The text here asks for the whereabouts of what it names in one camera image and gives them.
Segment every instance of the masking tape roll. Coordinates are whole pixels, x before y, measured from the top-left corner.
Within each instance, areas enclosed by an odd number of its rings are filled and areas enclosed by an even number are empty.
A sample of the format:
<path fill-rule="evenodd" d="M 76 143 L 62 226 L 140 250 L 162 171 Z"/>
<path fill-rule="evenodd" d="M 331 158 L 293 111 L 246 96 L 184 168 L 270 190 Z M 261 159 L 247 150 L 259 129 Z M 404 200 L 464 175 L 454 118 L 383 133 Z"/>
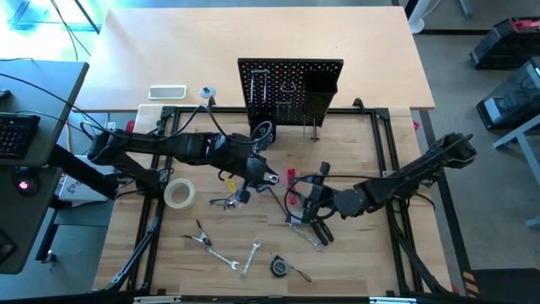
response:
<path fill-rule="evenodd" d="M 187 187 L 189 189 L 189 195 L 185 201 L 181 203 L 176 203 L 173 199 L 173 193 L 182 187 Z M 175 180 L 169 182 L 169 184 L 167 184 L 167 187 L 165 187 L 165 191 L 163 192 L 163 198 L 165 199 L 165 203 L 171 208 L 189 209 L 195 203 L 196 192 L 197 191 L 195 191 L 195 186 L 193 186 L 192 182 L 188 181 L 185 178 L 176 178 Z"/>

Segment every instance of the wrench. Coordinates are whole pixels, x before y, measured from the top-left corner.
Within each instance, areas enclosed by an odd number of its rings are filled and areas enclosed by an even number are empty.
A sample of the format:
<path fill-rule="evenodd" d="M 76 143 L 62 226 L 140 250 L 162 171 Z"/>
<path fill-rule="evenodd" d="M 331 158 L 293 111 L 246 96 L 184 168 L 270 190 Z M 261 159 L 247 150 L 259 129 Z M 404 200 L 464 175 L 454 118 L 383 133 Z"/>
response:
<path fill-rule="evenodd" d="M 324 248 L 324 245 L 322 245 L 319 241 L 314 240 L 311 236 L 303 232 L 302 230 L 298 229 L 296 225 L 290 224 L 290 229 L 292 229 L 294 232 L 298 233 L 299 236 L 302 236 L 306 241 L 310 242 L 315 246 L 315 250 L 321 251 L 322 248 Z"/>
<path fill-rule="evenodd" d="M 236 261 L 229 261 L 228 259 L 224 258 L 224 256 L 222 256 L 221 254 L 215 252 L 210 246 L 206 246 L 204 248 L 204 251 L 205 252 L 208 252 L 208 253 L 211 253 L 213 254 L 214 256 L 218 257 L 219 259 L 221 259 L 222 261 L 226 262 L 228 265 L 230 265 L 230 268 L 233 269 L 233 270 L 237 270 L 236 268 L 236 265 L 238 265 L 239 263 L 236 262 Z"/>
<path fill-rule="evenodd" d="M 240 274 L 241 279 L 243 280 L 247 279 L 247 270 L 249 270 L 250 268 L 251 260 L 253 259 L 253 256 L 255 255 L 255 251 L 260 246 L 261 246 L 261 243 L 259 242 L 259 240 L 257 239 L 253 240 L 253 248 L 251 249 L 250 257 L 247 259 L 247 263 L 246 263 L 246 266 L 244 267 L 244 271 L 242 271 L 242 273 Z"/>

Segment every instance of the tape measure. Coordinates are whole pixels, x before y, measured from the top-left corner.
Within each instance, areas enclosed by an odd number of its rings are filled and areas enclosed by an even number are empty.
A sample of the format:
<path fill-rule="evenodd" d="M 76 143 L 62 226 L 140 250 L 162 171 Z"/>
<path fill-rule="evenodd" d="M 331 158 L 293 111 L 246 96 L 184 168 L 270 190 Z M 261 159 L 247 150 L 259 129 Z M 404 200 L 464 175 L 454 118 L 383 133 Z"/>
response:
<path fill-rule="evenodd" d="M 270 271 L 277 278 L 283 278 L 290 271 L 290 265 L 278 255 L 270 263 Z"/>

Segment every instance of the black pegboard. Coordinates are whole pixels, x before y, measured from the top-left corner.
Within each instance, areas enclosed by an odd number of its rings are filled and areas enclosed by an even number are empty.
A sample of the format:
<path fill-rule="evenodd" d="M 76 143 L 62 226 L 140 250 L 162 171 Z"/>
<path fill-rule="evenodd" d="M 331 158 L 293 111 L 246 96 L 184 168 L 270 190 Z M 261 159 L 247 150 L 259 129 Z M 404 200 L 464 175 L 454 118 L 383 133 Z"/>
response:
<path fill-rule="evenodd" d="M 342 67 L 343 60 L 340 59 L 239 58 L 240 81 L 250 125 L 271 119 L 277 125 L 313 126 L 315 119 L 316 125 L 321 127 L 324 115 L 304 115 L 305 73 L 328 71 L 338 78 Z"/>

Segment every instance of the wooden table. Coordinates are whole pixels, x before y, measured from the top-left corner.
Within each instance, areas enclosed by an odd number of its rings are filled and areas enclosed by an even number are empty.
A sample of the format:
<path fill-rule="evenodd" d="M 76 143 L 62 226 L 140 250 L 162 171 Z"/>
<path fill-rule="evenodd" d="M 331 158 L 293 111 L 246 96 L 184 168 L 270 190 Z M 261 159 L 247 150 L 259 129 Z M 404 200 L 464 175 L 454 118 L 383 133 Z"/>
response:
<path fill-rule="evenodd" d="M 182 104 L 210 85 L 218 104 L 244 106 L 240 57 L 343 59 L 332 107 L 435 107 L 401 7 L 112 9 L 77 105 L 136 111 L 151 85 L 185 84 Z"/>
<path fill-rule="evenodd" d="M 135 131 L 145 133 L 154 128 L 160 112 L 161 106 L 141 105 Z M 182 115 L 181 124 L 186 121 L 186 116 Z M 216 114 L 216 117 L 227 133 L 249 133 L 246 115 Z M 391 109 L 391 123 L 399 162 L 403 166 L 420 156 L 410 110 Z M 186 131 L 213 132 L 215 126 L 208 115 L 198 114 Z M 323 160 L 330 162 L 331 174 L 378 176 L 368 117 L 328 115 L 319 135 L 321 140 L 313 143 L 307 135 L 305 140 L 302 139 L 302 127 L 278 126 L 277 142 L 263 155 L 281 177 L 286 176 L 289 167 L 295 167 L 299 174 L 315 173 Z M 151 155 L 132 154 L 132 157 L 144 166 L 150 166 Z M 197 201 L 187 211 L 165 206 L 153 291 L 166 288 L 168 294 L 222 296 L 380 296 L 386 290 L 397 290 L 384 210 L 346 220 L 334 215 L 327 225 L 336 240 L 322 252 L 316 252 L 309 242 L 293 233 L 284 223 L 284 214 L 269 193 L 256 194 L 251 190 L 248 204 L 225 212 L 208 203 L 209 199 L 225 198 L 230 194 L 224 182 L 217 178 L 217 169 L 188 166 L 177 161 L 173 162 L 173 167 L 175 174 L 171 178 L 183 177 L 192 181 L 197 189 Z M 328 178 L 327 184 L 344 189 L 358 181 Z M 240 179 L 235 179 L 235 182 L 240 185 Z M 278 185 L 274 190 L 282 199 L 285 187 Z M 309 188 L 300 190 L 309 193 Z M 137 195 L 127 195 L 116 201 L 95 288 L 105 286 L 132 254 L 142 205 L 143 199 Z M 440 283 L 450 288 L 433 208 L 423 199 L 414 197 L 409 213 L 419 256 Z M 181 237 L 185 234 L 198 236 L 195 219 L 201 221 L 214 249 L 240 262 L 240 270 L 231 270 L 229 265 L 204 253 L 202 244 Z M 248 280 L 244 281 L 240 279 L 240 272 L 254 238 L 258 238 L 262 246 L 251 265 Z M 313 282 L 305 282 L 295 272 L 285 278 L 274 279 L 269 264 L 275 254 L 307 273 Z M 143 277 L 145 261 L 146 258 L 139 268 L 139 281 Z M 408 266 L 405 263 L 408 284 L 412 286 Z"/>

